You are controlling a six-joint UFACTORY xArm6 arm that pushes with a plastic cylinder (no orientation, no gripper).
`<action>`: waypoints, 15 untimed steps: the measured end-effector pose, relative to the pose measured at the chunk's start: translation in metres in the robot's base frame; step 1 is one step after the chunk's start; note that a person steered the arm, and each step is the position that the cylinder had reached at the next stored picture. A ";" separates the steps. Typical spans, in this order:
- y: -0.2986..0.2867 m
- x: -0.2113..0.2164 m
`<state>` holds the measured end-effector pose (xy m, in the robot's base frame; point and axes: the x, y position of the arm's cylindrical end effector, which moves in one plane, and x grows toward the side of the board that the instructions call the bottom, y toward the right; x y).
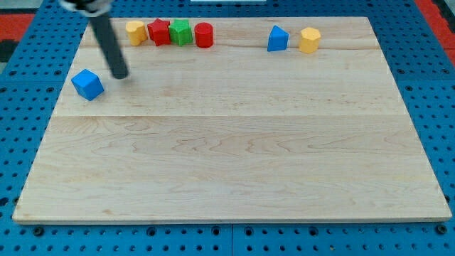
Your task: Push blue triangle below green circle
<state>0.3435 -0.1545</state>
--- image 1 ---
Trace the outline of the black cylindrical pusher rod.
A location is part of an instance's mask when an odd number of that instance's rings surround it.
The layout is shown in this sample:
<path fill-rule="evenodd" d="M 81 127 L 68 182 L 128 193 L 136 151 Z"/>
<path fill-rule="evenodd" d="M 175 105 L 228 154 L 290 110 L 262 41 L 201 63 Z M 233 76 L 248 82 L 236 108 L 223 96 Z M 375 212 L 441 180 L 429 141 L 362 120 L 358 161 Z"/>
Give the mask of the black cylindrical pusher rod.
<path fill-rule="evenodd" d="M 121 80 L 129 75 L 117 36 L 112 27 L 108 13 L 89 18 L 95 38 L 102 49 L 113 78 Z"/>

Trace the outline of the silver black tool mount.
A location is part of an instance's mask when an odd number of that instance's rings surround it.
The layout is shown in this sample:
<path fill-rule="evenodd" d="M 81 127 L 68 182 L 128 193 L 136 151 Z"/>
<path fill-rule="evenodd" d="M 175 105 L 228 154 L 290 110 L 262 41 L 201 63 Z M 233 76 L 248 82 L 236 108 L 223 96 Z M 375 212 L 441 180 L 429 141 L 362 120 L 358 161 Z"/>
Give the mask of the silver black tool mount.
<path fill-rule="evenodd" d="M 106 14 L 112 7 L 112 0 L 58 0 L 67 11 L 78 12 L 86 17 Z"/>

